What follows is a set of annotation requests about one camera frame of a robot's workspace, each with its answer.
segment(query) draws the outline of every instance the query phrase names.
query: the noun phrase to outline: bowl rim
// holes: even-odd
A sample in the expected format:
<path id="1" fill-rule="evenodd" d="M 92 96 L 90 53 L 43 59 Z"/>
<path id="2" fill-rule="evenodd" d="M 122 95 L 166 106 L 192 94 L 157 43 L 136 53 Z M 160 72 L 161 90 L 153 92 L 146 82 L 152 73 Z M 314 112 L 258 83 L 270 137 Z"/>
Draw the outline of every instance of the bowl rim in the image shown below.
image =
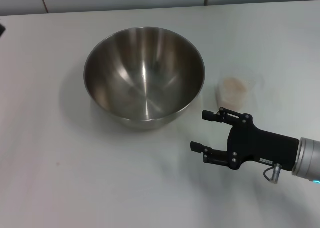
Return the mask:
<path id="1" fill-rule="evenodd" d="M 201 60 L 201 63 L 202 63 L 202 70 L 203 70 L 203 79 L 202 79 L 202 84 L 201 84 L 201 87 L 198 91 L 198 93 L 194 96 L 194 98 L 185 106 L 183 107 L 182 109 L 172 113 L 172 114 L 169 114 L 167 116 L 164 116 L 164 117 L 161 117 L 161 118 L 155 118 L 155 119 L 129 119 L 129 118 L 125 118 L 125 117 L 122 117 L 122 116 L 119 116 L 119 115 L 115 115 L 113 114 L 112 112 L 106 110 L 105 108 L 103 108 L 94 98 L 93 96 L 91 95 L 89 89 L 88 89 L 88 86 L 87 86 L 87 82 L 86 82 L 86 71 L 87 71 L 87 64 L 88 64 L 88 61 L 90 59 L 90 57 L 92 56 L 92 54 L 94 53 L 94 51 L 103 43 L 105 42 L 107 39 L 115 36 L 116 34 L 118 33 L 121 33 L 121 32 L 125 32 L 125 31 L 128 31 L 128 30 L 133 30 L 133 29 L 145 29 L 145 28 L 152 28 L 152 29 L 159 29 L 159 30 L 164 30 L 164 31 L 167 31 L 167 32 L 170 32 L 170 33 L 173 33 L 179 37 L 181 37 L 182 39 L 184 39 L 186 42 L 188 42 L 194 49 L 195 51 L 197 52 L 197 54 L 199 55 L 200 57 L 200 60 Z M 122 119 L 122 120 L 126 120 L 126 121 L 133 121 L 133 122 L 152 122 L 152 121 L 161 121 L 161 120 L 164 120 L 164 119 L 168 119 L 172 116 L 175 116 L 179 113 L 181 113 L 182 111 L 184 111 L 185 109 L 187 109 L 190 104 L 199 96 L 199 94 L 201 93 L 203 87 L 204 87 L 204 84 L 205 84 L 205 80 L 206 80 L 206 67 L 205 67 L 205 63 L 204 63 L 204 59 L 202 58 L 200 52 L 198 51 L 198 49 L 195 47 L 194 44 L 192 44 L 187 38 L 183 37 L 182 35 L 174 32 L 174 31 L 171 31 L 169 29 L 165 29 L 165 28 L 160 28 L 160 27 L 154 27 L 154 26 L 138 26 L 138 27 L 131 27 L 131 28 L 127 28 L 127 29 L 123 29 L 123 30 L 120 30 L 120 31 L 117 31 L 116 33 L 113 33 L 109 36 L 107 36 L 106 38 L 104 38 L 102 41 L 100 41 L 94 48 L 93 50 L 90 52 L 89 56 L 87 57 L 86 61 L 85 61 L 85 64 L 84 64 L 84 71 L 83 71 L 83 80 L 84 80 L 84 86 L 85 86 L 85 89 L 87 91 L 87 93 L 89 94 L 89 96 L 91 97 L 91 99 L 100 107 L 102 108 L 105 112 L 107 112 L 110 116 L 114 117 L 114 118 L 118 118 L 118 119 Z"/>

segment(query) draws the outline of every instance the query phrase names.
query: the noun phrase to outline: black object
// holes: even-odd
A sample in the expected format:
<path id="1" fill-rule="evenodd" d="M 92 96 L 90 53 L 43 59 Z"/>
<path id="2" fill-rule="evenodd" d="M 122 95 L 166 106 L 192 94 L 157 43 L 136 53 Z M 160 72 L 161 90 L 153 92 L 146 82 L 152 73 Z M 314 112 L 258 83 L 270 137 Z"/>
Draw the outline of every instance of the black object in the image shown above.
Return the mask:
<path id="1" fill-rule="evenodd" d="M 280 164 L 283 170 L 292 171 L 298 153 L 298 139 L 260 130 L 254 125 L 252 115 L 223 107 L 217 114 L 204 110 L 202 119 L 233 126 L 228 137 L 227 151 L 191 142 L 193 152 L 203 153 L 204 163 L 238 170 L 244 162 L 254 161 L 272 167 Z"/>
<path id="2" fill-rule="evenodd" d="M 0 24 L 0 37 L 5 32 L 6 28 Z"/>

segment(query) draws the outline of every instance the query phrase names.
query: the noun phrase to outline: clear plastic cup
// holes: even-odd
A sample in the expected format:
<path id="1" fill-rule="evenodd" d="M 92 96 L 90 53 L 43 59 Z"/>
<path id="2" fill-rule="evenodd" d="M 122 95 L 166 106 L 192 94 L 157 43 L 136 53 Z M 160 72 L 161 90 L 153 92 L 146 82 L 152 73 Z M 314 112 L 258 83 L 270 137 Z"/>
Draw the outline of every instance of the clear plastic cup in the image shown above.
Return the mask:
<path id="1" fill-rule="evenodd" d="M 253 94 L 253 89 L 259 80 L 260 77 L 248 68 L 235 67 L 221 70 L 216 88 L 218 107 L 235 112 L 241 110 Z"/>

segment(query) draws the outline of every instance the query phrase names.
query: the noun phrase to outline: mixing bowl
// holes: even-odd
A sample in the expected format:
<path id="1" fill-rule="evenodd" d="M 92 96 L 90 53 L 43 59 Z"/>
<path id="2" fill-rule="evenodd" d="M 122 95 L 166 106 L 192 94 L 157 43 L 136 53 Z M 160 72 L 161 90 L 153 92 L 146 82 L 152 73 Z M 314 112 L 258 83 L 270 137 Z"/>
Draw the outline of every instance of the mixing bowl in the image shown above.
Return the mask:
<path id="1" fill-rule="evenodd" d="M 109 36 L 93 49 L 84 68 L 93 100 L 122 124 L 144 130 L 180 116 L 204 81 L 198 50 L 181 35 L 155 27 Z"/>

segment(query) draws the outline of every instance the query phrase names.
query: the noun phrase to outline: white tabletop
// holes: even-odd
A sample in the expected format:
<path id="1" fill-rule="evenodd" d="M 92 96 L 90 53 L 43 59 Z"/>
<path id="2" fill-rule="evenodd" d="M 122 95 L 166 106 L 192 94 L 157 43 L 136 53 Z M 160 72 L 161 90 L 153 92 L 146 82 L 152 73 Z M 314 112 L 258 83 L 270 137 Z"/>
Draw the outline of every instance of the white tabletop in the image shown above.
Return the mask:
<path id="1" fill-rule="evenodd" d="M 320 186 L 283 171 L 204 164 L 190 141 L 226 150 L 217 111 L 224 67 L 263 86 L 246 112 L 260 129 L 320 140 L 320 2 L 4 16 L 0 39 L 1 228 L 318 228 Z M 83 69 L 107 36 L 161 27 L 201 53 L 206 81 L 178 120 L 150 132 L 111 121 Z"/>

